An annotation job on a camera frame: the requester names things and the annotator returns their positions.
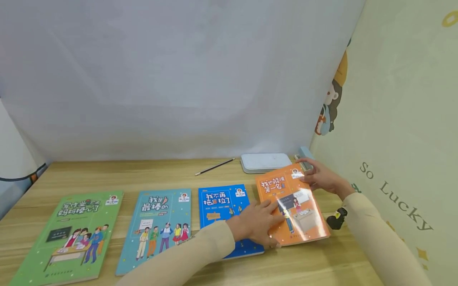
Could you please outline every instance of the green book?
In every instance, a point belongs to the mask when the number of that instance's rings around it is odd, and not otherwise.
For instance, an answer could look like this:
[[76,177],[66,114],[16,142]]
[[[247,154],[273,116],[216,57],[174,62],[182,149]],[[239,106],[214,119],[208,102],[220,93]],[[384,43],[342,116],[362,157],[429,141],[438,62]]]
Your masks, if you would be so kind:
[[10,286],[64,285],[98,278],[122,191],[64,197]]

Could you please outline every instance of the beige sleeve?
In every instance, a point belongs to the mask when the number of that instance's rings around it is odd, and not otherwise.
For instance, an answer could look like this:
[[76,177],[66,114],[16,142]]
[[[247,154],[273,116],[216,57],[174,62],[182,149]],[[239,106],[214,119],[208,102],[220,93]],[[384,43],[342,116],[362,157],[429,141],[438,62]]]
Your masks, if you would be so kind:
[[349,195],[343,207],[348,228],[384,285],[431,286],[414,255],[364,195]]
[[219,261],[235,248],[234,237],[224,221],[201,229],[183,244],[154,256],[126,274],[116,286],[181,286],[205,265]]

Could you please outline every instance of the book title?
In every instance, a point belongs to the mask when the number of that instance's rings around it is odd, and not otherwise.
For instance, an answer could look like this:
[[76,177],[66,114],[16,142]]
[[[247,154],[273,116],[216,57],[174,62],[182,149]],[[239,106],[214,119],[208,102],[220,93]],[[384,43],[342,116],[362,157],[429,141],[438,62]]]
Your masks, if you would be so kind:
[[213,194],[205,194],[205,200],[203,201],[204,205],[228,205],[230,204],[229,198],[226,196],[225,192],[213,193]]
[[168,210],[169,205],[167,202],[169,199],[167,197],[149,197],[148,202],[144,203],[142,206],[142,211],[152,211],[152,210]]
[[284,181],[284,176],[276,177],[272,178],[272,180],[261,181],[261,186],[264,188],[266,193],[270,193],[271,190],[283,189],[285,187]]
[[91,201],[89,199],[82,200],[81,202],[64,203],[57,216],[82,215],[87,212],[97,212],[99,206],[99,200]]

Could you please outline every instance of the star decoration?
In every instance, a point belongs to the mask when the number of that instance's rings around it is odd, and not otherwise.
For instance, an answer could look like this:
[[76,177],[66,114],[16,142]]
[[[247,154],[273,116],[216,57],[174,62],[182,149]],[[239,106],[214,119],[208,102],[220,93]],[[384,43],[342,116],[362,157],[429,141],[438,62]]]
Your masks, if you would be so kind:
[[426,253],[426,250],[422,250],[420,248],[417,247],[417,252],[418,252],[418,257],[426,260],[426,261],[429,261],[428,259],[428,253]]

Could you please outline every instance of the wrist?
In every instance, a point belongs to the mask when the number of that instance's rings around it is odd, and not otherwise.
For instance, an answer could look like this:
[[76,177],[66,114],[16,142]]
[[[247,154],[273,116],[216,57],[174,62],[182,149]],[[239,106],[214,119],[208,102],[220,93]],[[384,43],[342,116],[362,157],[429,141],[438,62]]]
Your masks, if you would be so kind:
[[237,242],[246,238],[246,230],[243,226],[240,216],[231,217],[226,221],[226,224],[229,226],[229,229],[234,236],[234,241]]
[[336,194],[339,196],[339,198],[344,201],[346,197],[349,195],[353,194],[355,192],[354,188],[351,186],[351,184],[342,178],[342,180],[338,183],[336,187]]

